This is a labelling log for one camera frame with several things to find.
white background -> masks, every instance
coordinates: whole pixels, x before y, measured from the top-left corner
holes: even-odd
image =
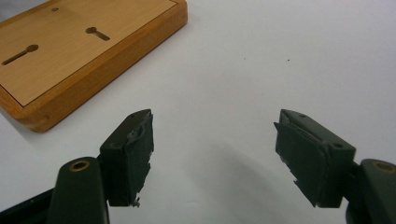
[[[1,0],[0,20],[43,1]],[[190,0],[189,22],[46,133],[0,110],[0,210],[96,157],[123,119],[151,108],[155,151],[140,208],[111,223],[345,223],[313,208],[275,153],[281,108],[396,162],[396,2]]]

keyhole-shaped hole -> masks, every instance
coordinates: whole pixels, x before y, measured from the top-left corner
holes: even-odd
[[[33,52],[33,51],[36,51],[36,50],[38,50],[38,45],[30,45],[24,51],[22,51],[22,52],[20,52],[20,53],[18,53],[16,55],[12,56],[11,58],[3,61],[2,65],[7,65],[9,63],[12,63],[15,60],[19,59],[20,57],[22,57],[23,55],[25,55],[27,53],[30,53],[30,52]]]
[[[96,36],[98,36],[99,38],[101,38],[101,39],[103,39],[103,40],[105,40],[105,41],[107,41],[107,40],[110,39],[110,37],[108,37],[107,35],[105,35],[105,34],[99,32],[99,31],[96,29],[96,27],[90,27],[90,28],[86,29],[86,30],[85,30],[85,33],[96,35]]]

